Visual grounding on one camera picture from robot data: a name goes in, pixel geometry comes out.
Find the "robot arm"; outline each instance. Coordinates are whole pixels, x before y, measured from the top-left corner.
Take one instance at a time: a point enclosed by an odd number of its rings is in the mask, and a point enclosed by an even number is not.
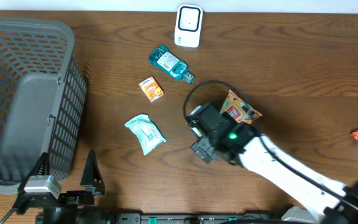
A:
[[[346,186],[345,184],[331,180],[303,165],[279,149],[267,136],[263,135],[261,138],[263,138],[267,147],[276,153],[286,164],[308,176],[315,182],[328,187],[338,195],[342,197],[346,195],[345,191],[343,191]],[[335,208],[339,204],[338,199],[297,176],[275,160],[264,148],[260,138],[254,137],[245,145],[244,149],[246,151],[239,154],[241,164],[245,168],[265,177],[287,194],[291,195],[295,200],[299,201],[318,223],[325,218],[324,210],[327,207]]]
[[[358,223],[358,183],[350,188],[313,171],[255,127],[220,115],[209,103],[186,120],[198,138],[191,148],[206,163],[219,155],[260,174],[299,201],[316,223]]]

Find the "bottle label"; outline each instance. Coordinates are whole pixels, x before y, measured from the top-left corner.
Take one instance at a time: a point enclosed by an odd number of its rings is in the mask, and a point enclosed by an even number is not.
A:
[[[168,72],[171,71],[171,69],[179,62],[179,59],[177,59],[175,56],[173,56],[170,52],[165,52],[157,61],[161,67],[168,70]]]

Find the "mouthwash bottle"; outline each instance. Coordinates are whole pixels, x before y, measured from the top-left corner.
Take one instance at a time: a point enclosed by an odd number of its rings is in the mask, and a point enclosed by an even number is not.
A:
[[[189,84],[194,82],[195,78],[194,75],[189,72],[189,66],[174,56],[164,45],[158,46],[153,50],[149,55],[149,62],[176,80],[183,79]]]

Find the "wall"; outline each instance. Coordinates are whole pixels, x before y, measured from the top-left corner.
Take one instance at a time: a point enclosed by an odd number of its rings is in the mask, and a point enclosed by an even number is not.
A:
[[[358,13],[358,0],[0,0],[0,10],[176,11],[183,3],[206,12]]]

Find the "wood grain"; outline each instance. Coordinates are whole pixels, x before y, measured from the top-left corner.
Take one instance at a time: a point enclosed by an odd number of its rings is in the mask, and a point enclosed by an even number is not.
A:
[[[196,82],[219,79],[249,95],[262,129],[285,151],[347,184],[358,180],[358,15],[206,13],[197,49],[173,43],[175,13],[0,11],[0,16],[59,20],[76,37],[75,57],[89,94],[73,171],[63,190],[80,189],[85,159],[96,151],[107,194],[98,205],[144,213],[234,213],[294,202],[257,174],[223,161],[204,164],[182,117],[195,86],[176,82],[147,60],[166,45]],[[165,96],[150,103],[139,82],[154,76]],[[189,110],[220,104],[223,86],[206,86]],[[147,113],[167,138],[144,156],[124,127]],[[0,218],[15,196],[0,195]],[[40,210],[8,223],[32,223]]]

